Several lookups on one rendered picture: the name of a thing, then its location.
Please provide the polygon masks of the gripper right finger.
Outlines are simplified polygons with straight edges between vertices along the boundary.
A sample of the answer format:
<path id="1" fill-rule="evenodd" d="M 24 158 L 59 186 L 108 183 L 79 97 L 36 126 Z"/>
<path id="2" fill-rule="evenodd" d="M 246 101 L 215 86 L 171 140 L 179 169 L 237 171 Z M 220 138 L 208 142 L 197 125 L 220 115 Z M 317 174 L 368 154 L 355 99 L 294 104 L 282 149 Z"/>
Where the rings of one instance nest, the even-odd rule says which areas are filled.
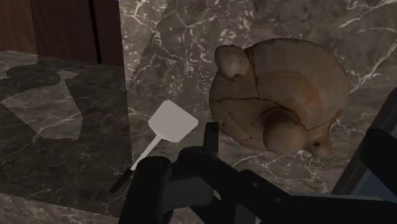
<path id="1" fill-rule="evenodd" d="M 388 95 L 331 193 L 397 197 L 397 89 Z"/>

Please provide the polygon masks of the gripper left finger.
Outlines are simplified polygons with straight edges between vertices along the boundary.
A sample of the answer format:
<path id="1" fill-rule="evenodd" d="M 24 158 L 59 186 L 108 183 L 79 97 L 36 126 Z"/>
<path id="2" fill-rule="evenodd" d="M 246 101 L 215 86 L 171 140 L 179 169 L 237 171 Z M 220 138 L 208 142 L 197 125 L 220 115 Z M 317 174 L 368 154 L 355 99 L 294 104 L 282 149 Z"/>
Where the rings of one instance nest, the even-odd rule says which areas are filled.
<path id="1" fill-rule="evenodd" d="M 292 196 L 250 170 L 237 171 L 217 157 L 219 127 L 205 126 L 202 146 L 180 151 L 172 163 L 145 158 L 138 165 L 118 224 L 169 224 L 189 207 L 205 224 L 253 224 L 278 216 Z"/>

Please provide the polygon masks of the brown raw whole chicken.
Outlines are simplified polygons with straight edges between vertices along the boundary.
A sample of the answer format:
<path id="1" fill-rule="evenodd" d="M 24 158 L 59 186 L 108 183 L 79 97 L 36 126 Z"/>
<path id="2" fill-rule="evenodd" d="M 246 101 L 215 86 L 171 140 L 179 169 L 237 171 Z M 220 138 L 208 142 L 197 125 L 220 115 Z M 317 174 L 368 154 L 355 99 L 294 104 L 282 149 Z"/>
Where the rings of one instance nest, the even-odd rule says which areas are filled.
<path id="1" fill-rule="evenodd" d="M 331 125 L 349 98 L 349 79 L 327 49 L 275 38 L 215 49 L 209 92 L 212 119 L 239 144 L 258 151 L 318 158 L 330 154 Z"/>

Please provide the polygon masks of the dark brown wooden cabinet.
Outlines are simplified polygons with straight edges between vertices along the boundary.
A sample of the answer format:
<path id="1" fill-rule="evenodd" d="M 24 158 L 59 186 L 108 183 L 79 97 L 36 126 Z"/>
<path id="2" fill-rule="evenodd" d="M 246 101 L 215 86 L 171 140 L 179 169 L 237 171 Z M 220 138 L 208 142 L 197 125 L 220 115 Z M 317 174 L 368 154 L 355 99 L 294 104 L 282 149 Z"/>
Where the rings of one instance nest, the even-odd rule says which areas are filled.
<path id="1" fill-rule="evenodd" d="M 123 66 L 121 0 L 0 0 L 0 51 Z"/>

